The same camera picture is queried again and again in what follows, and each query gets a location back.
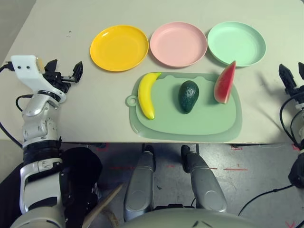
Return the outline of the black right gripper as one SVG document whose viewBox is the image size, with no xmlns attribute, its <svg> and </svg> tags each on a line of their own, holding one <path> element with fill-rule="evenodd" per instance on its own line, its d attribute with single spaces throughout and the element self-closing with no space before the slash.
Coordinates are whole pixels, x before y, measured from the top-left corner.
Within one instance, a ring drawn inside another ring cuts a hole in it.
<svg viewBox="0 0 304 228">
<path fill-rule="evenodd" d="M 304 80 L 304 63 L 298 62 L 298 71 L 301 78 Z M 291 71 L 283 64 L 279 65 L 279 76 L 285 86 L 285 92 L 290 96 L 285 101 L 285 105 L 291 100 L 295 100 L 299 105 L 304 103 L 304 86 L 297 87 Z"/>
</svg>

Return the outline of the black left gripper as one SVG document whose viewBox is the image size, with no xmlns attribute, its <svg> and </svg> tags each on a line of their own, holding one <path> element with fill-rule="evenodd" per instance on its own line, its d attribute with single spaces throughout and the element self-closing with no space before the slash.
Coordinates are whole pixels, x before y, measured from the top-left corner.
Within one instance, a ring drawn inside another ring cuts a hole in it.
<svg viewBox="0 0 304 228">
<path fill-rule="evenodd" d="M 72 76 L 62 76 L 60 72 L 56 72 L 57 59 L 49 61 L 45 67 L 44 78 L 55 88 L 63 93 L 67 93 L 71 87 L 71 83 L 78 83 L 83 74 L 83 63 L 79 61 L 74 69 Z"/>
</svg>

